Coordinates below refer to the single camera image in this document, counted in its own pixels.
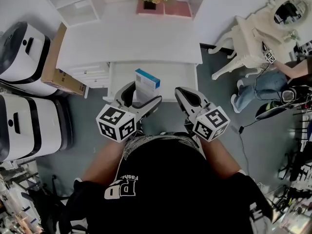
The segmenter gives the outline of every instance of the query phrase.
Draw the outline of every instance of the cardboard box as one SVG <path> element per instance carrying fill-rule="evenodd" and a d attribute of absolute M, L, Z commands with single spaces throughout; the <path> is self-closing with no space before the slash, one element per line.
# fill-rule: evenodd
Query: cardboard box
<path fill-rule="evenodd" d="M 56 68 L 59 50 L 62 45 L 66 29 L 66 26 L 61 23 L 58 28 L 58 32 L 51 43 L 49 54 L 42 71 L 41 81 L 67 93 L 73 95 L 83 95 L 86 90 L 86 85 Z"/>

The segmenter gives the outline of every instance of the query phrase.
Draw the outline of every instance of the open drawer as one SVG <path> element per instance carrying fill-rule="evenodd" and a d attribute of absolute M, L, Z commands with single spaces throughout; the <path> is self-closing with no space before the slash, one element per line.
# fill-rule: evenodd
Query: open drawer
<path fill-rule="evenodd" d="M 176 102 L 176 87 L 198 89 L 195 64 L 143 61 L 111 62 L 108 95 L 103 99 L 109 102 L 113 101 L 120 88 L 136 80 L 135 70 L 138 68 L 160 79 L 160 95 L 164 102 Z"/>

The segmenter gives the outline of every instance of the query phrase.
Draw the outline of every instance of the black t-shirt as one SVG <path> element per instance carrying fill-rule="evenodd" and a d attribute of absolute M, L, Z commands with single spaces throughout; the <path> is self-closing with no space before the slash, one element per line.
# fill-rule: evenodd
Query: black t-shirt
<path fill-rule="evenodd" d="M 114 183 L 75 181 L 61 234 L 84 230 L 265 233 L 272 210 L 242 173 L 219 179 L 202 154 L 179 139 L 155 139 L 124 155 Z"/>

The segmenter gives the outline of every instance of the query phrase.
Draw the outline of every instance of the woman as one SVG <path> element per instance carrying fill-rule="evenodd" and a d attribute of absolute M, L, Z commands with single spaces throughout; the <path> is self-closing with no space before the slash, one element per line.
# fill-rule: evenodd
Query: woman
<path fill-rule="evenodd" d="M 231 104 L 235 113 L 240 113 L 255 97 L 270 95 L 280 92 L 290 79 L 296 79 L 301 84 L 312 82 L 312 56 L 306 57 L 303 61 L 291 61 L 283 64 L 275 61 L 273 65 L 277 68 L 259 76 L 255 83 L 244 86 L 242 80 L 238 80 L 238 95 L 231 97 Z"/>

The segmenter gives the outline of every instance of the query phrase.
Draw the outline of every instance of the medicine box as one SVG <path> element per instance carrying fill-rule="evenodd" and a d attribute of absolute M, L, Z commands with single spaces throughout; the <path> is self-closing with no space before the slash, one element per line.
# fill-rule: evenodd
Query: medicine box
<path fill-rule="evenodd" d="M 146 103 L 159 96 L 159 87 L 160 79 L 141 69 L 136 70 L 136 98 L 140 103 Z"/>

